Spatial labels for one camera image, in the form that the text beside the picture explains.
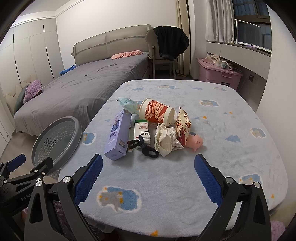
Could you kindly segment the purple toothpaste box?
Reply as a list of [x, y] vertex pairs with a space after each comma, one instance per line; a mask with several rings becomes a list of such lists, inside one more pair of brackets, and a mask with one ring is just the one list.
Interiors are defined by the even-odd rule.
[[121, 110], [115, 117], [104, 149], [104, 155], [112, 161], [126, 155], [127, 142], [130, 138], [131, 117], [132, 114], [125, 109]]

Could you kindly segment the pink rubber pig toy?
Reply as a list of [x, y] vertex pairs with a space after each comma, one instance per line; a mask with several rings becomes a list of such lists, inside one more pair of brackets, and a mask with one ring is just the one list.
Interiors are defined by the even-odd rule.
[[203, 139], [198, 135], [189, 135], [185, 146], [191, 148], [193, 152], [203, 145]]

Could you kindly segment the white tissue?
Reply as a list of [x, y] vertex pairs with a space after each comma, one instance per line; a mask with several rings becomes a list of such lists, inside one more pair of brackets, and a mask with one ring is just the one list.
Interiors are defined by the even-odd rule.
[[183, 148], [182, 144], [178, 141], [176, 128], [166, 127], [164, 123], [159, 123], [154, 136], [154, 149], [162, 157], [165, 157], [172, 151]]

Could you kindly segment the red patterned snack wrapper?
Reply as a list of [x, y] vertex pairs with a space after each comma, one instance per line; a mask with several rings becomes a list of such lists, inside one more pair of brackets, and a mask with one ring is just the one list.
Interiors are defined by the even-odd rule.
[[176, 131], [178, 134], [178, 141], [182, 146], [186, 145], [188, 136], [190, 134], [191, 121], [188, 114], [184, 111], [182, 107], [179, 108], [179, 112], [176, 120]]

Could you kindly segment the green white medicine box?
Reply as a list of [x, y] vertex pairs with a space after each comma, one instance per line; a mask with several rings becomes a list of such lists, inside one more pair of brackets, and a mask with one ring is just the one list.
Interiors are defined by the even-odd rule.
[[132, 140], [141, 141], [136, 149], [144, 149], [150, 145], [149, 123], [147, 120], [135, 120], [130, 128], [129, 142]]

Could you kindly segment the red white paper cup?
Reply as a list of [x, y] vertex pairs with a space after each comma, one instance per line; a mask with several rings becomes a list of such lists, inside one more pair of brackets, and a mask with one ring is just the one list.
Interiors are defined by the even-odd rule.
[[176, 123], [176, 111], [173, 107], [165, 105], [157, 100], [146, 98], [139, 108], [139, 117], [151, 123], [164, 123], [171, 126]]

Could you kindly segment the grey perforated trash basket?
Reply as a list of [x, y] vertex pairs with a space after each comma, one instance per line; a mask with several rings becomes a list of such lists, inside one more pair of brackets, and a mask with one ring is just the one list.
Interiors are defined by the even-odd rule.
[[61, 168], [69, 161], [80, 143], [82, 126], [73, 116], [60, 118], [38, 136], [33, 145], [31, 160], [37, 166], [47, 157], [53, 160], [48, 176], [57, 180]]

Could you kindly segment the dark green cushion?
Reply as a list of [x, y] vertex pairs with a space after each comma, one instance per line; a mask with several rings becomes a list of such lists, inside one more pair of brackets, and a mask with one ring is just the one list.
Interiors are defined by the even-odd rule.
[[23, 99], [25, 97], [25, 91], [27, 89], [29, 85], [26, 85], [22, 91], [20, 92], [20, 94], [18, 95], [18, 98], [16, 99], [16, 104], [15, 104], [15, 108], [14, 108], [14, 114], [16, 114], [16, 112], [23, 106]]

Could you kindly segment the purple knitted blanket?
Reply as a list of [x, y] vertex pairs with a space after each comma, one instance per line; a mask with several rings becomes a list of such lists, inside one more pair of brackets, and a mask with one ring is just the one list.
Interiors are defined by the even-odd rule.
[[35, 98], [43, 91], [43, 86], [40, 80], [34, 80], [25, 89], [25, 95], [23, 97], [23, 104]]

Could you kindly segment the blue patterned table blanket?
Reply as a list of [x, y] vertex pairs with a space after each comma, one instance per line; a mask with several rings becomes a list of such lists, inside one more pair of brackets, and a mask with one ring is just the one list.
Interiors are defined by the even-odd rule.
[[[269, 209], [285, 198], [287, 172], [278, 149], [252, 108], [232, 88], [191, 80], [133, 80], [122, 84], [93, 118], [82, 142], [60, 171], [72, 176], [95, 154], [103, 155], [107, 138], [121, 111], [119, 97], [151, 98], [183, 108], [200, 135], [198, 149], [211, 166], [236, 182], [262, 185]], [[159, 237], [196, 236], [217, 205], [210, 201], [194, 168], [190, 148], [152, 159], [140, 150], [112, 161], [103, 169], [85, 202], [83, 214], [93, 225]]]

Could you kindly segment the blue cloth on bed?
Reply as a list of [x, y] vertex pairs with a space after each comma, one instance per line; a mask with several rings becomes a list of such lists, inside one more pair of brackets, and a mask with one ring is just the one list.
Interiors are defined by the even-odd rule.
[[69, 71], [71, 71], [71, 70], [73, 70], [73, 69], [75, 69], [75, 68], [76, 68], [76, 65], [72, 65], [72, 66], [69, 67], [68, 69], [62, 70], [62, 71], [60, 72], [60, 75], [62, 76], [62, 75], [68, 73]]

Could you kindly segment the light blue wipes packet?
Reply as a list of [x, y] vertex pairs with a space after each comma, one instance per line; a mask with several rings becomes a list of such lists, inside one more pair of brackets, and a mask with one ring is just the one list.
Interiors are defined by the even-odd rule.
[[119, 104], [129, 113], [139, 115], [140, 104], [127, 97], [118, 97]]

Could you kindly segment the white wardrobe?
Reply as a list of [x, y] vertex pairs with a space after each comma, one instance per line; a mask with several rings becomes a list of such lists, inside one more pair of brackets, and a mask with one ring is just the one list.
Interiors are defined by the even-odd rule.
[[47, 85], [63, 69], [55, 18], [12, 27], [1, 43], [3, 94], [13, 94], [18, 84], [33, 75]]

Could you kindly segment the beige chair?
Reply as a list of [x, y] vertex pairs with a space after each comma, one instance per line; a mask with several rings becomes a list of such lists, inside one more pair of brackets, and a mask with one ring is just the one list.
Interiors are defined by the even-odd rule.
[[156, 65], [157, 64], [168, 64], [169, 65], [169, 75], [176, 79], [176, 64], [178, 63], [176, 60], [168, 60], [164, 57], [160, 56], [159, 53], [159, 45], [158, 45], [158, 38], [154, 33], [153, 28], [150, 28], [147, 31], [145, 36], [145, 40], [149, 49], [149, 59], [151, 60], [151, 72], [152, 77], [156, 77]]

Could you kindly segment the black jacket on chair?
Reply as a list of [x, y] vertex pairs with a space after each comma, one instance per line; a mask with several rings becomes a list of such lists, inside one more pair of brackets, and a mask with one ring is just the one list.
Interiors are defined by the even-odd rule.
[[160, 56], [165, 59], [175, 60], [189, 47], [189, 38], [181, 28], [157, 26], [154, 33], [158, 38]]

